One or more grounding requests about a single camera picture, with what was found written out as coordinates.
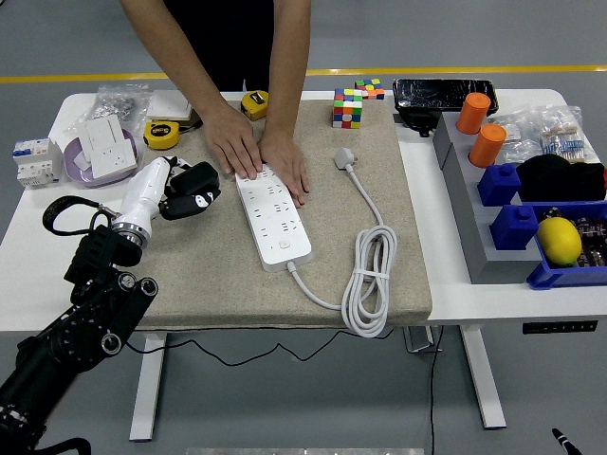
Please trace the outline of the person's right hand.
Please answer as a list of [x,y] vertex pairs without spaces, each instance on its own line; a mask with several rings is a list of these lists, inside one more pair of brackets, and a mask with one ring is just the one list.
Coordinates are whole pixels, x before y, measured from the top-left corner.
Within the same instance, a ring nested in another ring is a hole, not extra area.
[[263,165],[248,119],[224,100],[206,107],[200,117],[206,142],[224,173],[254,179]]

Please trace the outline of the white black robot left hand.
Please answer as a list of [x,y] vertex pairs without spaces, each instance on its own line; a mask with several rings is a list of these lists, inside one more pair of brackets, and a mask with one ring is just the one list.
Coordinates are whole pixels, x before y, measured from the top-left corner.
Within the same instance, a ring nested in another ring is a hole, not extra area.
[[192,165],[177,156],[161,156],[129,181],[112,229],[146,246],[157,216],[169,221],[195,216],[220,194],[219,175],[210,163]]

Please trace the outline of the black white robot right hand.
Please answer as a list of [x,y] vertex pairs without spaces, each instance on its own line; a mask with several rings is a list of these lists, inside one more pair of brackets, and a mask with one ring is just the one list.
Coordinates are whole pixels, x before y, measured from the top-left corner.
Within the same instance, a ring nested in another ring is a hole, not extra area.
[[569,441],[569,439],[557,428],[551,429],[554,438],[567,455],[579,454],[578,449]]

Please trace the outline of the person's left hand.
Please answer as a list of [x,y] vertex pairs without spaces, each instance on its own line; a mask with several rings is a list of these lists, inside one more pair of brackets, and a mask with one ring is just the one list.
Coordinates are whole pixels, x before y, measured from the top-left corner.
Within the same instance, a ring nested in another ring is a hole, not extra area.
[[265,132],[258,142],[261,158],[281,178],[296,208],[305,204],[310,192],[304,154],[292,135]]

